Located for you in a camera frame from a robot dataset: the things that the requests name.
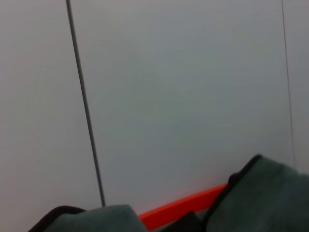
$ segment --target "dark gray cloth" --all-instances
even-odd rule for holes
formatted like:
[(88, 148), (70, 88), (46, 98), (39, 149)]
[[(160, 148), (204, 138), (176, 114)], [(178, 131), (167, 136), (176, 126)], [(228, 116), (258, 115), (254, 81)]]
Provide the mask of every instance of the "dark gray cloth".
[(207, 232), (308, 232), (309, 176), (260, 158), (220, 201)]
[(147, 232), (128, 205), (59, 216), (44, 232)]

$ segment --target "dark green fabric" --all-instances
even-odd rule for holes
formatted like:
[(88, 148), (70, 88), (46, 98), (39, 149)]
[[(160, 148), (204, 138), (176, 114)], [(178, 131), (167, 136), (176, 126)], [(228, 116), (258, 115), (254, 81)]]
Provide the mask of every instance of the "dark green fabric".
[(261, 158), (209, 218), (207, 232), (309, 232), (309, 176)]
[(147, 232), (127, 205), (59, 216), (44, 232)]

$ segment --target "vertical seam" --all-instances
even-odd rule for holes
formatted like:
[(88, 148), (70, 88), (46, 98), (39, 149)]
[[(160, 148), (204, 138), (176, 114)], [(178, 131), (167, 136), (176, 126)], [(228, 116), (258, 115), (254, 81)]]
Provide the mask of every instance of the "vertical seam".
[(291, 90), (290, 90), (290, 76), (289, 76), (289, 67), (288, 67), (288, 54), (287, 54), (287, 48), (286, 48), (286, 34), (285, 34), (285, 20), (284, 20), (283, 0), (281, 0), (281, 10), (282, 10), (282, 22), (283, 22), (285, 64), (286, 64), (286, 74), (287, 74), (287, 81), (288, 81), (288, 97), (289, 97), (290, 130), (291, 130), (291, 141), (292, 141), (293, 166), (294, 166), (294, 168), (296, 168), (295, 143), (294, 143), (294, 127), (293, 127), (293, 116), (292, 116), (293, 113), (292, 113), (292, 101), (291, 101)]
[(93, 136), (90, 112), (89, 112), (88, 101), (87, 101), (87, 96), (86, 96), (86, 89), (85, 89), (85, 84), (84, 84), (84, 76), (83, 76), (83, 72), (82, 72), (81, 60), (80, 60), (78, 46), (77, 46), (77, 39), (76, 39), (76, 33), (75, 33), (75, 27), (74, 27), (74, 21), (73, 21), (72, 8), (71, 8), (70, 0), (66, 0), (66, 2), (67, 2), (67, 10), (68, 10), (68, 17), (69, 17), (69, 23), (70, 23), (70, 30), (71, 30), (73, 48), (74, 48), (74, 52), (75, 52), (77, 71), (78, 71), (79, 81), (80, 81), (80, 84), (81, 84), (84, 108), (85, 108), (85, 113), (86, 113), (86, 120), (87, 120), (87, 125), (88, 125), (88, 132), (89, 132), (90, 143), (91, 143), (91, 148), (92, 148), (93, 160), (94, 160), (95, 168), (96, 168), (98, 188), (99, 188), (102, 206), (105, 206), (105, 199), (104, 199), (104, 192), (103, 192), (103, 186), (102, 186), (102, 180), (101, 180), (101, 174), (100, 174), (100, 167), (99, 167), (99, 164), (98, 164), (98, 156), (97, 156), (95, 138)]

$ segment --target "red-orange edge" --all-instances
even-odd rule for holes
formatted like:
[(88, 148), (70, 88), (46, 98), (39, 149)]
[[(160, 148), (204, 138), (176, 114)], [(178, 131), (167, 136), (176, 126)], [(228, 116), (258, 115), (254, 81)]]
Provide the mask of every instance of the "red-orange edge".
[(140, 219), (146, 228), (152, 231), (181, 218), (189, 211), (197, 212), (209, 208), (225, 186), (226, 184), (220, 185), (166, 204), (141, 214)]

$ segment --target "white wall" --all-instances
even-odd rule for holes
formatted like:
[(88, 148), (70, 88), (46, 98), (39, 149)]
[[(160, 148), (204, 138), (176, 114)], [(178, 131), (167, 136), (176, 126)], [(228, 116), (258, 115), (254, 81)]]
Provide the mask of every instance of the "white wall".
[(100, 206), (64, 0), (0, 1), (0, 227)]
[(309, 172), (309, 1), (283, 3), (296, 166)]
[(280, 0), (74, 0), (107, 204), (138, 213), (293, 164)]

